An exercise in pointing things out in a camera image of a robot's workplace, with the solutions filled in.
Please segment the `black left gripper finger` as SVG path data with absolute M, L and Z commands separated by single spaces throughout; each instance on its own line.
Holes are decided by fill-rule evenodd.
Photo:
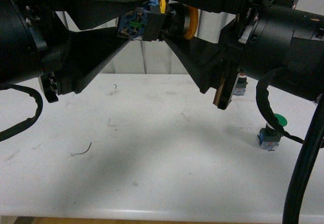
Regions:
M 65 11 L 80 30 L 102 25 L 149 0 L 52 0 L 55 11 Z
M 78 94 L 129 43 L 129 40 L 118 37 L 115 27 L 70 34 L 70 55 L 74 71 L 72 89 Z

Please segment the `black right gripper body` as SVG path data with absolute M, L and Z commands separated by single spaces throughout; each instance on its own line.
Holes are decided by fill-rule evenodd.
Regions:
M 221 30 L 218 42 L 220 64 L 224 66 L 214 99 L 214 105 L 219 109 L 226 109 L 230 104 L 239 78 L 239 65 L 245 47 L 239 39 L 262 6 L 263 0 L 224 0 L 224 11 L 234 14 L 235 19 Z

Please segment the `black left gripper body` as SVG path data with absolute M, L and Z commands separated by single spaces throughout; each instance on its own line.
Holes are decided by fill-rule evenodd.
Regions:
M 40 85 L 49 103 L 58 101 L 62 82 L 58 72 L 70 49 L 70 32 L 57 15 L 70 11 L 73 0 L 25 0 L 25 23 L 31 38 L 27 48 L 29 64 L 25 76 L 40 78 Z

